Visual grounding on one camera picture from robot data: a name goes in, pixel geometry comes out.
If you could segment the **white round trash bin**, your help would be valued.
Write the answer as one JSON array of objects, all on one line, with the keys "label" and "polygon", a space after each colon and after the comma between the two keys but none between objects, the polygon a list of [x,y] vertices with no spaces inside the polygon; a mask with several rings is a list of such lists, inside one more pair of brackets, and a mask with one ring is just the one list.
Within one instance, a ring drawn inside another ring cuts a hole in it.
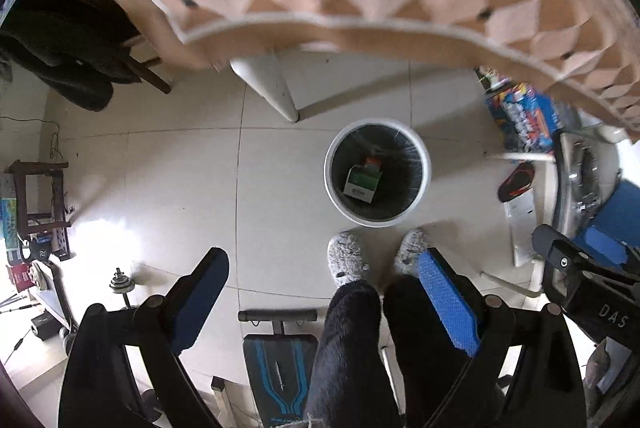
[{"label": "white round trash bin", "polygon": [[430,153],[409,126],[389,118],[360,119],[330,143],[323,163],[326,193],[358,226],[398,225],[420,204],[432,177]]}]

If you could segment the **right black trouser leg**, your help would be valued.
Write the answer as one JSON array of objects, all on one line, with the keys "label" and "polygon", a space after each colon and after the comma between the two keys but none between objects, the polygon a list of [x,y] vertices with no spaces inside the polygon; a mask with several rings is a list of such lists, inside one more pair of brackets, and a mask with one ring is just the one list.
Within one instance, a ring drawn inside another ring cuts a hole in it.
[{"label": "right black trouser leg", "polygon": [[420,280],[396,278],[384,293],[383,312],[404,378],[406,421],[423,427],[468,362],[454,347]]}]

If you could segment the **black trouser leg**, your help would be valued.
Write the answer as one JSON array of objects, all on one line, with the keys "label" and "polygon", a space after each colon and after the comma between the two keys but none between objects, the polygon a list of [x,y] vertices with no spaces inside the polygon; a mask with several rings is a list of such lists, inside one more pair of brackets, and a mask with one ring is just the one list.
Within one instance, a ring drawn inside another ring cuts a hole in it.
[{"label": "black trouser leg", "polygon": [[305,415],[323,427],[399,427],[398,407],[378,354],[381,301],[360,280],[334,294],[314,358]]},{"label": "black trouser leg", "polygon": [[423,427],[468,362],[454,347],[420,280],[396,278],[384,293],[383,312],[404,378],[406,421]]}]

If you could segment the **small dumbbell weight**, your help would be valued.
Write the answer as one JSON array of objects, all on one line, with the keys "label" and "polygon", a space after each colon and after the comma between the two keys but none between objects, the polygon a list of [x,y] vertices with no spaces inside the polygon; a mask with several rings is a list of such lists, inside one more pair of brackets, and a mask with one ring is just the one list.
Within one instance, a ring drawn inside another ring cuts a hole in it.
[{"label": "small dumbbell weight", "polygon": [[110,287],[114,294],[122,297],[126,308],[130,309],[131,304],[128,295],[136,287],[136,282],[132,278],[128,277],[127,274],[122,272],[122,270],[116,268],[110,281]]}]

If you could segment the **right grey fuzzy slipper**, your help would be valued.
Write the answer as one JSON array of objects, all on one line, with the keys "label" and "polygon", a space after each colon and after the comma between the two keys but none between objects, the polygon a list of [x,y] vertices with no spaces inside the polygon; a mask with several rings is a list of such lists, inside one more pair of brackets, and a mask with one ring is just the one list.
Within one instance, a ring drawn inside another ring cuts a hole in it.
[{"label": "right grey fuzzy slipper", "polygon": [[419,275],[419,260],[426,253],[432,243],[428,234],[422,228],[410,230],[402,239],[394,258],[394,272],[400,277]]}]

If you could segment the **grey fuzzy slipper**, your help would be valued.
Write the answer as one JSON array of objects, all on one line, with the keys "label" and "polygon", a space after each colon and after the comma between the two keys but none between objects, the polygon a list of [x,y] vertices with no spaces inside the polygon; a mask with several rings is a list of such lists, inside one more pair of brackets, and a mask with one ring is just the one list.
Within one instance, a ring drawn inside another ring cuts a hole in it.
[{"label": "grey fuzzy slipper", "polygon": [[357,281],[367,281],[370,266],[356,234],[345,231],[335,234],[326,250],[331,277],[340,287]]},{"label": "grey fuzzy slipper", "polygon": [[426,253],[432,243],[428,234],[422,228],[410,230],[402,239],[394,258],[394,272],[400,277],[419,275],[419,260]]}]

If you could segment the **black blue weight bench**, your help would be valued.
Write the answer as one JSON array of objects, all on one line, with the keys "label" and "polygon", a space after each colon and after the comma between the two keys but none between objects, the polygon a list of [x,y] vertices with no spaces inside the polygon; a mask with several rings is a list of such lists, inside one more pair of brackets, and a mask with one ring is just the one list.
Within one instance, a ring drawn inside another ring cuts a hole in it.
[{"label": "black blue weight bench", "polygon": [[255,326],[269,323],[270,334],[243,338],[243,356],[257,411],[265,427],[303,419],[318,340],[311,334],[289,334],[288,323],[318,320],[314,309],[248,309],[238,320]]}]

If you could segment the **left grey fuzzy slipper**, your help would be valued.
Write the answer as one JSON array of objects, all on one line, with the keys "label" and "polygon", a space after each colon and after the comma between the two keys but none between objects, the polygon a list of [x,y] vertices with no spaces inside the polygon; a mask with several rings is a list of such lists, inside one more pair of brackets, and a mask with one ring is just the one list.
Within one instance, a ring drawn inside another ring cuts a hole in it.
[{"label": "left grey fuzzy slipper", "polygon": [[356,234],[345,231],[335,234],[326,250],[331,277],[340,287],[357,281],[367,281],[370,266]]}]

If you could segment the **left black trouser leg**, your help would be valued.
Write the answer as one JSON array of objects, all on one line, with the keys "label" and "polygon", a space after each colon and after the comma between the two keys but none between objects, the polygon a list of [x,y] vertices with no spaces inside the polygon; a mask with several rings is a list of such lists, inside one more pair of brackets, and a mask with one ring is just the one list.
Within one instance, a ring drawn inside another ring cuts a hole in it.
[{"label": "left black trouser leg", "polygon": [[360,280],[334,294],[314,358],[305,415],[323,427],[399,427],[398,407],[378,354],[381,301]]}]

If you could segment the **red black flip-flop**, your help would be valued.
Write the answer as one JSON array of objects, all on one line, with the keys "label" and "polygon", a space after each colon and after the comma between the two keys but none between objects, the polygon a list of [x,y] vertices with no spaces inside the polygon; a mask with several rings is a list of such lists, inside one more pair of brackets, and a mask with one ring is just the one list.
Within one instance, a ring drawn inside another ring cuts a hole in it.
[{"label": "red black flip-flop", "polygon": [[508,203],[516,199],[532,187],[534,178],[534,164],[521,162],[498,188],[498,200],[501,203]]}]

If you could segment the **green white box in bin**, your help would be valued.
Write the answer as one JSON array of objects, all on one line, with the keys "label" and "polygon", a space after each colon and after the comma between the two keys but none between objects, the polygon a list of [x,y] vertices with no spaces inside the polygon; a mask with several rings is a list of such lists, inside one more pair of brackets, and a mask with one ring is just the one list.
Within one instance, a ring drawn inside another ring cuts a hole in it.
[{"label": "green white box in bin", "polygon": [[355,164],[348,172],[343,193],[357,201],[371,204],[382,177],[382,161],[367,157],[363,164]]}]

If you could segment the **dark wooden stool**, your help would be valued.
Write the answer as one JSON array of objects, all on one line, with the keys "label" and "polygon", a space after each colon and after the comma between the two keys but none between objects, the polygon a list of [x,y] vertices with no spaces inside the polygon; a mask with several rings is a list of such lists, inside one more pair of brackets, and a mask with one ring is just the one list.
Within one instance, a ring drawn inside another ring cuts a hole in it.
[{"label": "dark wooden stool", "polygon": [[15,228],[26,261],[65,261],[72,257],[68,244],[70,217],[65,205],[64,173],[67,162],[15,161],[8,168],[15,189]]}]

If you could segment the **colourful drink carton pack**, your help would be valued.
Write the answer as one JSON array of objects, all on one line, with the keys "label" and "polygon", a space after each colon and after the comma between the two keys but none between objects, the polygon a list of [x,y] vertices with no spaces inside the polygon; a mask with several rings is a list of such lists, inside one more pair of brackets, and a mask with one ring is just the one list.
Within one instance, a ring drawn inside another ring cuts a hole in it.
[{"label": "colourful drink carton pack", "polygon": [[529,84],[518,83],[489,95],[485,103],[506,151],[552,152],[552,136],[561,128],[561,120],[548,96],[538,94]]}]

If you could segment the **dark clothes on chair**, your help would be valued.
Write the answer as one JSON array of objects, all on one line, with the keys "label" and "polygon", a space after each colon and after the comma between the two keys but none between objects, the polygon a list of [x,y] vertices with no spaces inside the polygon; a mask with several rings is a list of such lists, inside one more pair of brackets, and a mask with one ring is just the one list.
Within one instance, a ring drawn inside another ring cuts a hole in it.
[{"label": "dark clothes on chair", "polygon": [[116,84],[139,81],[124,58],[138,35],[114,0],[17,0],[1,28],[1,78],[13,66],[85,110],[100,112]]}]

